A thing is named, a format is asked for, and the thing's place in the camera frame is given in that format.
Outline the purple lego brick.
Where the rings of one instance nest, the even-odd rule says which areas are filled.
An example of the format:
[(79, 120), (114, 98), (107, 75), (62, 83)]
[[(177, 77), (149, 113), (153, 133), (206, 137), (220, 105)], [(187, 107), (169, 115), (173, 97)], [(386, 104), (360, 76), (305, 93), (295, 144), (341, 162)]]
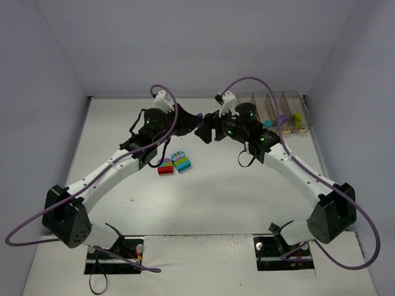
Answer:
[(204, 124), (204, 116), (202, 113), (199, 113), (196, 115), (199, 118), (199, 123), (197, 125), (197, 129), (201, 128), (202, 125)]

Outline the purple oval paw lego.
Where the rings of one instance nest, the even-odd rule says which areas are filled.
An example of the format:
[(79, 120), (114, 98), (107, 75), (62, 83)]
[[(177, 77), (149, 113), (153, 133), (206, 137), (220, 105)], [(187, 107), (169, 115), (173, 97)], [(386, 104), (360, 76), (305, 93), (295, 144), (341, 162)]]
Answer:
[(280, 114), (276, 120), (276, 123), (278, 126), (282, 126), (282, 125), (286, 124), (287, 121), (288, 121), (288, 117), (286, 115)]

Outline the small lime green lego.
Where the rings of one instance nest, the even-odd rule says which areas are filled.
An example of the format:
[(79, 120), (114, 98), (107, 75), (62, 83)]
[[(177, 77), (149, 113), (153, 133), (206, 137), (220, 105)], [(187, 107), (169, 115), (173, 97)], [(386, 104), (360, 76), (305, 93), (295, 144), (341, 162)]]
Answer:
[(302, 121), (303, 121), (303, 116), (299, 113), (293, 113), (292, 114), (293, 122), (294, 125), (300, 128)]

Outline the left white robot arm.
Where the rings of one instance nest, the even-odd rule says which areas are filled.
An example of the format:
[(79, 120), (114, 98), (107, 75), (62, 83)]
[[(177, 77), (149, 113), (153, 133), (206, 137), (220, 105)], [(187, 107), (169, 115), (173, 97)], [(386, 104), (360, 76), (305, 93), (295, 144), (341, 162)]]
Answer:
[(67, 186), (53, 186), (46, 196), (42, 225), (68, 248), (79, 245), (109, 250), (121, 238), (121, 233), (105, 223), (96, 224), (89, 212), (125, 178), (142, 170), (156, 155), (159, 140), (184, 136), (194, 131), (203, 121), (178, 106), (165, 113), (151, 108), (143, 112), (144, 123), (137, 133), (120, 144), (119, 149), (105, 163), (83, 179)]

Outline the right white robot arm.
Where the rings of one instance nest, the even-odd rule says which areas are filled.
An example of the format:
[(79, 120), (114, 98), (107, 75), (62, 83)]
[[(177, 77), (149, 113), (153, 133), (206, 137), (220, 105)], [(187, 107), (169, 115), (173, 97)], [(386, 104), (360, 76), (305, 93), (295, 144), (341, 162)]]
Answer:
[(282, 175), (306, 198), (311, 207), (309, 217), (288, 219), (284, 226), (271, 224), (269, 230), (274, 235), (288, 245), (313, 239), (329, 244), (356, 222), (356, 209), (350, 203), (356, 199), (351, 185), (338, 185), (327, 178), (318, 181), (309, 175), (307, 165), (299, 166), (285, 151), (280, 137), (258, 121), (254, 104), (239, 104), (235, 111), (235, 115), (218, 111), (206, 114), (195, 134), (206, 144), (227, 136), (244, 144), (253, 159)]

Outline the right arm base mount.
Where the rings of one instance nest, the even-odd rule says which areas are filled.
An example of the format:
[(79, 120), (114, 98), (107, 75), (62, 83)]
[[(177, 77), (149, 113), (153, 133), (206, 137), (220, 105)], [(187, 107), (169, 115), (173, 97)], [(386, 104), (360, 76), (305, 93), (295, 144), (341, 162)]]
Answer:
[(254, 236), (258, 271), (299, 271), (315, 268), (307, 243), (287, 245), (279, 236)]

